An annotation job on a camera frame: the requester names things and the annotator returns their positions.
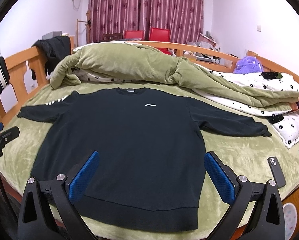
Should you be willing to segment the wooden coat rack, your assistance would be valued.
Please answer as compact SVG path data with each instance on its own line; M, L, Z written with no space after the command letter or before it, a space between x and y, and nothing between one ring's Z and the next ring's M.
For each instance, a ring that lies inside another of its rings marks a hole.
M90 10L85 13L85 19L76 19L76 46L82 46L91 42L91 18Z

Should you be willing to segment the green floral duvet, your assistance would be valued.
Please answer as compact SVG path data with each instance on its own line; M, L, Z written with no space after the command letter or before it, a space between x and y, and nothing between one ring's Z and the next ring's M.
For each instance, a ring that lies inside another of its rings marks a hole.
M274 125L287 148L299 142L299 83L281 73L266 80L261 73L210 70L186 57L174 57L133 42L102 42L77 48L55 67L53 88L89 82L145 81L177 85L220 105L261 117L282 115Z

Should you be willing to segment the black smartphone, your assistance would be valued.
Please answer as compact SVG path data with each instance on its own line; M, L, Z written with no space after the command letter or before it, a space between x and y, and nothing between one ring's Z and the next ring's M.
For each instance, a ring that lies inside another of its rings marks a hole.
M267 161L277 187L279 189L284 187L286 185L286 180L278 159L276 157L268 157Z

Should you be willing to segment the wooden bed frame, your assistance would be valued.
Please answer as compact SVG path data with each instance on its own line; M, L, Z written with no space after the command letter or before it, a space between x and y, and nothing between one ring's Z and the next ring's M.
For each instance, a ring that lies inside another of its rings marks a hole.
M221 52L210 51L204 48L190 46L187 44L157 41L138 41L138 43L145 44L147 46L152 46L154 48L175 49L177 56L183 56L184 52L189 50L204 54L210 54L213 56L223 57L235 63L238 61L237 57L230 56ZM261 57L253 51L248 51L247 55L256 57L264 67L264 70L269 70L273 72L284 72L290 74L293 76L294 80L297 83L299 83L299 76L293 73L292 71L282 67L281 65L276 64L273 61L270 61L264 57ZM32 98L37 92L39 92L46 84L48 84L48 80L44 71L44 65L46 61L47 58L45 57L45 53L43 53L43 51L41 51L37 47L31 47L29 49L20 51L5 59L7 69L10 74L10 84L13 87L14 93L16 95L17 103L9 111L5 111L0 99L0 122L3 123L3 125L6 126L9 123L9 121L19 112L22 105L27 100ZM233 69L235 67L234 65L230 68L226 68L220 64L206 63L194 59L190 59L190 61L205 66L210 70L215 70L217 72L231 73L233 72ZM34 72L36 73L38 83L38 87L32 90L30 93L27 92L24 82L24 74L26 73L28 68L34 70Z

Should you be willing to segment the black remote on duvet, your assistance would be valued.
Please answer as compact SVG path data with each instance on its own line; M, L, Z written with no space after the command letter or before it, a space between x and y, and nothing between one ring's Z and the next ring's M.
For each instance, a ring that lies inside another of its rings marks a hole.
M266 80L282 79L280 72L261 72L261 76Z

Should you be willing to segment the dark navy sweatshirt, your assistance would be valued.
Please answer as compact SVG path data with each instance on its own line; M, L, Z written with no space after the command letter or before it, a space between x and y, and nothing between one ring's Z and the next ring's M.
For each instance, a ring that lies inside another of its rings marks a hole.
M134 230L198 228L207 130L269 136L253 118L205 102L141 88L103 89L25 106L20 118L51 124L31 175L51 180L93 152L100 164L76 208L80 215Z

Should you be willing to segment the round white patterned plate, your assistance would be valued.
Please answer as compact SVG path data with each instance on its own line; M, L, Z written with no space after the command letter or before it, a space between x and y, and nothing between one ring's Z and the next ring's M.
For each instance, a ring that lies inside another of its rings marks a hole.
M290 240L297 225L297 209L293 203L283 204L285 240Z

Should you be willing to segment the purple plush toy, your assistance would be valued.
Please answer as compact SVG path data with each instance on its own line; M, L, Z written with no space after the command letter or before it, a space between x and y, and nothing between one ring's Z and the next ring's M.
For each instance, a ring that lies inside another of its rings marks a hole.
M263 67L253 56L245 56L242 59L238 60L233 73L235 74L249 74L249 73L261 73L263 72Z

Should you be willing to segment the black jacket on headboard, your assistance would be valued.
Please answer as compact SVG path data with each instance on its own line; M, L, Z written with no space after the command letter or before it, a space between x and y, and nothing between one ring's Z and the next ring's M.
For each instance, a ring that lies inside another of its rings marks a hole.
M44 65L45 75L51 75L57 64L71 54L69 36L55 36L46 40L37 40L32 46L45 53L47 58Z

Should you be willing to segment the cluttered desk items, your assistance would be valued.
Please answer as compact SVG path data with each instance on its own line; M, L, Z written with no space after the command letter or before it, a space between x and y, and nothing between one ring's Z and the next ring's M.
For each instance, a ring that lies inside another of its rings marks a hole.
M195 41L187 41L186 44L190 46L208 49L210 51L220 52L220 45L209 34L204 35L202 33L199 33L198 38ZM195 51L187 50L184 52L184 55L187 55L189 58L191 57L197 61L220 64L226 68L230 68L236 64L235 62L227 60L223 57L213 56L210 54L204 54Z

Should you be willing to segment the maroon floral curtain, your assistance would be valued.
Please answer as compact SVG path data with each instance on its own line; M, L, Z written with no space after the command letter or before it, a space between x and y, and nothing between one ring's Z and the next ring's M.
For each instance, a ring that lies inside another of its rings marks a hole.
M168 29L169 41L196 41L203 31L204 0L89 0L90 39L100 42L103 35Z

